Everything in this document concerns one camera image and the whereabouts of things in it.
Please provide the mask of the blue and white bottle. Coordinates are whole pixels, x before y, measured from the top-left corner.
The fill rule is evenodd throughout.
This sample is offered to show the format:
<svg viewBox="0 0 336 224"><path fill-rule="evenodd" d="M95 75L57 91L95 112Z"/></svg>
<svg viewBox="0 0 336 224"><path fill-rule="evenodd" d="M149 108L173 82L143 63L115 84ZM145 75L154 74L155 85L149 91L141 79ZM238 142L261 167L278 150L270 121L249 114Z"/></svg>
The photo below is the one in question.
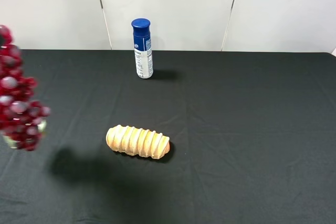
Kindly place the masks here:
<svg viewBox="0 0 336 224"><path fill-rule="evenodd" d="M137 18L131 23L136 72L142 79L148 79L153 75L150 24L145 18Z"/></svg>

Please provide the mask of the red artificial grape bunch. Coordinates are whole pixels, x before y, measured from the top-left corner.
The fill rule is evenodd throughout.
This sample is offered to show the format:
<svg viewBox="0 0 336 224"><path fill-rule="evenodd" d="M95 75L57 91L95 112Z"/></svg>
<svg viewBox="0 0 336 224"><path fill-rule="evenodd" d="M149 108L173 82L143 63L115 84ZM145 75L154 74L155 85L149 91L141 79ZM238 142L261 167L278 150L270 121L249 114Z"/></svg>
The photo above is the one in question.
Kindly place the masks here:
<svg viewBox="0 0 336 224"><path fill-rule="evenodd" d="M1 137L10 148L33 151L44 136L51 109L34 101L37 82L24 76L21 50L1 25Z"/></svg>

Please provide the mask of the black tablecloth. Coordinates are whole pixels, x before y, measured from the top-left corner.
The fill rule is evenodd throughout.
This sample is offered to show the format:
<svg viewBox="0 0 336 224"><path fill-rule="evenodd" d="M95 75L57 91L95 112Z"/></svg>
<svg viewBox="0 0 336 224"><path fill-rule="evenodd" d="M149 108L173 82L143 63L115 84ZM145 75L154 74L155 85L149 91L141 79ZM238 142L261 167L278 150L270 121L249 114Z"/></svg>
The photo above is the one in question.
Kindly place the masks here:
<svg viewBox="0 0 336 224"><path fill-rule="evenodd" d="M335 223L335 57L26 50L51 108L33 152L1 143L1 223ZM107 131L170 138L160 159Z"/></svg>

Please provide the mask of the ridged bread loaf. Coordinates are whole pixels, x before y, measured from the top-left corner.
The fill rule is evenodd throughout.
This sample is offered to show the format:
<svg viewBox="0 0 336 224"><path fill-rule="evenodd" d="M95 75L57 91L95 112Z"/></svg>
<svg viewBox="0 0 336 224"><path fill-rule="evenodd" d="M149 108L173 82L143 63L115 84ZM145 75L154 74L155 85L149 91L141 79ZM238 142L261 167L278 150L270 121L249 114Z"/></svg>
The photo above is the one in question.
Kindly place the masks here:
<svg viewBox="0 0 336 224"><path fill-rule="evenodd" d="M152 159L160 159L170 151L168 136L134 126L117 125L110 128L106 143L115 152Z"/></svg>

